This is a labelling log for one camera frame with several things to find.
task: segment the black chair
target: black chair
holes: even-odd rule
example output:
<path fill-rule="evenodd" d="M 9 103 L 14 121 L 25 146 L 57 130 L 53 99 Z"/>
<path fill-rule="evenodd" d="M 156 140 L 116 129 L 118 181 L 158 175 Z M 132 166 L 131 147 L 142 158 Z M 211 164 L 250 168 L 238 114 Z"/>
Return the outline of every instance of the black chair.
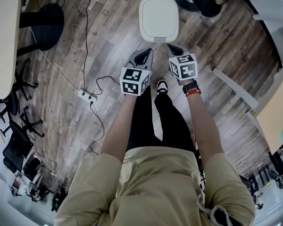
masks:
<path fill-rule="evenodd" d="M 26 110 L 28 110 L 28 106 L 26 106 L 26 107 L 24 108 L 24 113 L 20 115 L 21 120 L 22 120 L 23 123 L 25 124 L 24 129 L 25 129 L 25 130 L 29 130 L 29 132 L 34 132 L 35 134 L 37 134 L 37 135 L 40 136 L 40 137 L 45 137 L 45 134 L 44 134 L 44 133 L 41 135 L 38 131 L 36 131 L 35 128 L 33 128 L 35 125 L 43 124 L 43 121 L 42 121 L 42 120 L 39 120 L 38 122 L 31 123 L 31 122 L 28 120 Z"/>
<path fill-rule="evenodd" d="M 18 171 L 22 170 L 24 158 L 26 158 L 33 147 L 26 130 L 21 128 L 14 121 L 9 121 L 9 127 L 13 131 L 8 145 L 3 150 L 3 156 L 6 160 L 3 160 L 11 171 L 15 168 Z"/>
<path fill-rule="evenodd" d="M 12 115 L 17 115 L 19 111 L 19 100 L 17 98 L 16 91 L 12 89 L 9 96 L 7 96 L 4 100 L 0 99 L 0 104 L 5 103 L 6 107 L 3 111 L 0 111 L 0 119 L 5 123 L 5 119 L 3 118 L 5 113 L 11 113 Z"/>
<path fill-rule="evenodd" d="M 25 93 L 25 90 L 24 90 L 24 86 L 31 87 L 31 88 L 34 88 L 34 89 L 39 86 L 38 83 L 35 83 L 34 85 L 31 85 L 31 84 L 26 83 L 25 81 L 23 81 L 24 69 L 29 64 L 30 64 L 30 59 L 27 59 L 27 60 L 24 61 L 24 64 L 23 64 L 23 66 L 22 66 L 22 68 L 20 70 L 20 73 L 18 73 L 17 70 L 15 70 L 16 82 L 13 85 L 13 88 L 15 89 L 15 91 L 18 91 L 18 90 L 22 91 L 22 93 L 23 93 L 23 95 L 24 95 L 26 100 L 30 100 L 30 99 L 32 99 L 32 97 L 31 96 L 27 97 L 27 95 Z"/>
<path fill-rule="evenodd" d="M 15 173 L 17 171 L 17 168 L 15 167 L 15 165 L 13 163 L 11 163 L 8 159 L 4 158 L 3 159 L 3 164 L 9 169 L 11 170 L 12 173 Z"/>

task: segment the hand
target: hand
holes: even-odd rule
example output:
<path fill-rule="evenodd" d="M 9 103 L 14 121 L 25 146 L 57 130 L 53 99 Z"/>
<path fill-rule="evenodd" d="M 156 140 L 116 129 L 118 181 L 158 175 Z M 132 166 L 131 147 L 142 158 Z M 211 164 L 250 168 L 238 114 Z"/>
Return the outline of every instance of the hand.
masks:
<path fill-rule="evenodd" d="M 184 85 L 187 85 L 187 84 L 190 84 L 194 82 L 194 79 L 190 79 L 190 80 L 185 80 L 185 81 L 180 81 L 181 85 L 184 86 Z"/>

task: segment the chair leg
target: chair leg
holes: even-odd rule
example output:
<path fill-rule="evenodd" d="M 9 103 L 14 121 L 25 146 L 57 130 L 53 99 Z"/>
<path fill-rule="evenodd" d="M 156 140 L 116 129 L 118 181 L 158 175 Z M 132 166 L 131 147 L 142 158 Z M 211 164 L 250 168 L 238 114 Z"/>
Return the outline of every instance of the chair leg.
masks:
<path fill-rule="evenodd" d="M 27 64 L 30 64 L 30 59 L 27 59 L 27 60 L 24 61 L 24 64 L 23 64 L 23 66 L 22 66 L 22 68 L 21 68 L 21 71 L 20 71 L 20 74 L 19 74 L 19 76 L 20 76 L 21 78 L 23 77 L 24 69 L 25 69 L 25 66 L 26 66 Z"/>
<path fill-rule="evenodd" d="M 29 96 L 29 97 L 26 96 L 26 93 L 25 93 L 25 91 L 24 91 L 23 85 L 19 85 L 19 87 L 20 87 L 20 90 L 22 91 L 22 93 L 23 93 L 23 95 L 24 95 L 24 97 L 25 97 L 26 100 L 32 99 L 31 96 Z"/>
<path fill-rule="evenodd" d="M 8 126 L 5 130 L 1 130 L 1 133 L 4 135 L 4 137 L 6 137 L 5 133 L 10 129 L 10 126 Z"/>
<path fill-rule="evenodd" d="M 17 101 L 18 101 L 18 113 L 20 114 L 20 102 L 19 102 L 18 99 L 17 99 Z"/>
<path fill-rule="evenodd" d="M 28 106 L 25 106 L 24 110 L 23 110 L 24 111 L 24 116 L 25 116 L 26 121 L 29 121 L 28 120 L 28 116 L 27 116 L 27 112 L 26 112 L 27 110 L 28 110 Z"/>
<path fill-rule="evenodd" d="M 38 122 L 31 123 L 32 126 L 35 126 L 35 125 L 38 125 L 38 124 L 43 124 L 43 121 L 42 121 L 42 120 L 39 120 Z"/>
<path fill-rule="evenodd" d="M 8 112 L 7 107 L 5 107 L 2 112 L 0 111 L 0 119 L 3 121 L 3 123 L 5 123 L 5 119 L 3 116 L 5 115 L 6 112 Z"/>
<path fill-rule="evenodd" d="M 29 86 L 29 87 L 32 87 L 32 88 L 34 88 L 34 89 L 39 86 L 38 83 L 35 83 L 34 85 L 31 85 L 31 84 L 29 84 L 29 83 L 23 82 L 22 84 L 23 84 L 23 86 Z"/>
<path fill-rule="evenodd" d="M 33 133 L 35 133 L 35 134 L 37 134 L 37 135 L 40 136 L 40 137 L 45 137 L 45 134 L 44 134 L 44 133 L 41 135 L 41 134 L 40 134 L 38 131 L 36 131 L 36 129 L 33 128 L 33 127 L 29 128 L 29 131 L 30 131 L 30 132 L 33 132 Z"/>

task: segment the sneaker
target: sneaker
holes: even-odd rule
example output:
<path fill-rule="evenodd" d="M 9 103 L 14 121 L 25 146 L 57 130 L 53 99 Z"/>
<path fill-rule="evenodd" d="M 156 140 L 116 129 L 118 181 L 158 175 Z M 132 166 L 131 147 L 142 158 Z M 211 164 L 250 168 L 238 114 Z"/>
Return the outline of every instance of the sneaker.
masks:
<path fill-rule="evenodd" d="M 33 158 L 36 158 L 36 159 L 38 159 L 40 162 L 42 162 L 41 158 L 38 157 L 36 154 L 33 155 Z"/>
<path fill-rule="evenodd" d="M 157 95 L 159 95 L 161 92 L 168 93 L 168 84 L 164 79 L 159 80 L 157 83 Z"/>

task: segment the white table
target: white table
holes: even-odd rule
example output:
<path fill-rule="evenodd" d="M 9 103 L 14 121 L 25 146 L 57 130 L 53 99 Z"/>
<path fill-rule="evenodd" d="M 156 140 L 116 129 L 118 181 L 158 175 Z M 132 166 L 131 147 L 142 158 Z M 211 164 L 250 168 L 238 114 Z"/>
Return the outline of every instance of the white table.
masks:
<path fill-rule="evenodd" d="M 213 72 L 254 110 L 254 115 L 250 112 L 246 115 L 264 136 L 270 152 L 275 153 L 283 144 L 280 138 L 283 132 L 283 68 L 275 76 L 274 83 L 259 102 L 217 68 Z"/>
<path fill-rule="evenodd" d="M 260 20 L 283 65 L 283 0 L 245 0 Z"/>
<path fill-rule="evenodd" d="M 14 83 L 21 0 L 0 0 L 0 99 Z"/>
<path fill-rule="evenodd" d="M 16 57 L 54 47 L 63 31 L 62 8 L 49 3 L 39 12 L 20 13 L 21 0 L 0 0 L 0 99 L 5 99 L 14 83 Z M 37 43 L 17 49 L 19 28 L 32 27 Z"/>

